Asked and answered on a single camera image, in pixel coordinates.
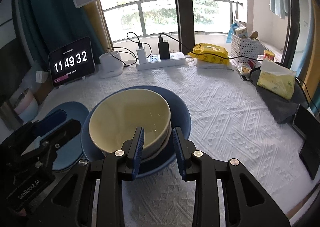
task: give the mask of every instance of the yellow package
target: yellow package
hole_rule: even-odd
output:
[[[188,55],[190,55],[193,58],[197,58],[199,60],[203,60],[210,63],[221,63],[221,64],[229,65],[229,60],[222,59],[215,55],[206,54],[206,53],[211,53],[211,54],[222,56],[224,58],[229,58],[227,50],[221,46],[217,46],[213,44],[204,44],[204,43],[196,44],[193,47],[193,52],[196,54],[203,54],[203,55],[196,55],[193,53],[188,53]]]
[[[293,72],[273,61],[264,59],[260,68],[257,85],[290,100],[294,92],[295,77]]]

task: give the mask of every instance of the textured tablecloth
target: textured tablecloth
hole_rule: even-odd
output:
[[[319,172],[310,179],[299,158],[301,137],[290,125],[275,122],[250,82],[232,70],[197,69],[193,60],[157,70],[130,67],[117,77],[93,75],[54,89],[37,119],[67,101],[91,110],[109,94],[135,85],[155,85],[179,95],[191,115],[189,140],[212,158],[238,158],[285,213],[320,180]],[[181,179],[176,161],[152,176],[123,182],[126,226],[191,226],[194,195],[195,182]],[[224,209],[220,215],[223,219]]]

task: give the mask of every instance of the power strip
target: power strip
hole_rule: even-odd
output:
[[[160,55],[151,55],[147,58],[146,63],[139,63],[137,60],[136,66],[137,70],[148,70],[148,69],[156,69],[156,68],[163,68],[168,66],[178,66],[178,65],[185,65],[186,64],[186,57],[182,52],[178,53],[170,53],[170,59],[161,60]]]

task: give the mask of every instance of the black cable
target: black cable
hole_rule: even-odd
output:
[[[308,91],[307,85],[305,84],[305,82],[304,82],[302,79],[300,79],[300,78],[298,78],[298,77],[296,77],[296,78],[297,78],[299,81],[303,82],[304,86],[306,87],[306,90],[307,90],[307,93],[308,93],[309,99],[310,99],[311,103],[313,104],[313,106],[315,106],[315,107],[316,107],[317,112],[318,112],[318,114],[319,114],[319,119],[320,119],[320,112],[319,112],[319,109],[318,109],[318,107],[316,106],[316,104],[313,102],[312,98],[310,97],[310,94],[309,94],[309,91]]]
[[[179,44],[181,44],[182,46],[184,46],[189,52],[191,52],[191,53],[193,53],[193,54],[195,54],[195,55],[214,55],[214,56],[220,57],[220,58],[225,59],[225,60],[232,60],[232,59],[236,59],[236,58],[241,58],[241,57],[242,57],[242,58],[247,58],[247,59],[254,60],[254,61],[259,61],[258,59],[254,59],[254,58],[247,57],[247,56],[242,56],[242,55],[241,55],[241,56],[232,57],[232,58],[225,58],[225,57],[222,57],[222,56],[220,56],[220,55],[212,54],[212,53],[196,54],[196,53],[194,53],[193,51],[190,51],[190,48],[189,48],[189,47],[185,46],[182,42],[180,42],[179,40],[173,38],[172,36],[169,36],[169,35],[167,35],[167,34],[165,34],[165,33],[160,33],[159,36],[161,37],[162,34],[170,37],[171,39],[173,39],[173,40],[175,40],[175,41],[177,41]]]
[[[131,33],[131,34],[134,34],[134,35],[136,36],[136,38],[138,39],[139,42],[135,42],[135,41],[131,40],[131,39],[129,38],[129,36],[128,36],[128,34],[130,34],[130,33]],[[128,38],[131,42],[134,42],[134,43],[137,43],[137,44],[138,44],[138,43],[141,43],[141,42],[140,42],[140,39],[139,39],[139,36],[137,36],[137,34],[134,33],[134,32],[129,32],[129,33],[127,33],[127,38]]]
[[[113,48],[126,49],[126,50],[129,51],[129,53],[128,53],[128,52],[123,52],[123,51],[118,51],[118,52],[120,52],[120,53],[126,53],[126,54],[131,54],[131,55],[135,58],[135,62],[134,62],[134,63],[126,64],[124,61],[122,61],[122,60],[120,60],[119,58],[115,57],[115,56],[112,55],[111,52],[110,52],[110,55],[111,55],[112,57],[116,58],[117,60],[121,61],[121,62],[124,64],[124,67],[128,67],[128,66],[130,66],[130,65],[134,65],[134,64],[137,62],[138,58],[134,55],[134,53],[133,53],[131,50],[129,50],[129,49],[125,48],[125,47],[113,47]]]
[[[134,35],[137,37],[137,39],[138,39],[139,42],[136,42],[136,41],[133,41],[132,39],[130,39],[129,36],[128,36],[128,34],[130,34],[130,33],[131,33],[131,34],[134,34]],[[147,58],[151,56],[151,54],[152,54],[151,46],[150,46],[148,43],[140,42],[139,36],[137,36],[134,32],[128,32],[128,33],[127,33],[127,38],[128,38],[131,42],[134,42],[134,43],[138,44],[139,47],[140,47],[140,45],[142,46],[142,44],[148,45],[149,48],[150,48],[150,54],[147,56]]]

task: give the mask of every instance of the yellow curtain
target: yellow curtain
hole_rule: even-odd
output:
[[[85,5],[84,10],[88,15],[88,18],[101,42],[102,47],[105,50],[113,47],[100,1],[98,0]]]
[[[312,98],[320,81],[320,8],[315,0],[311,1],[314,11],[314,38],[310,62],[304,81]]]

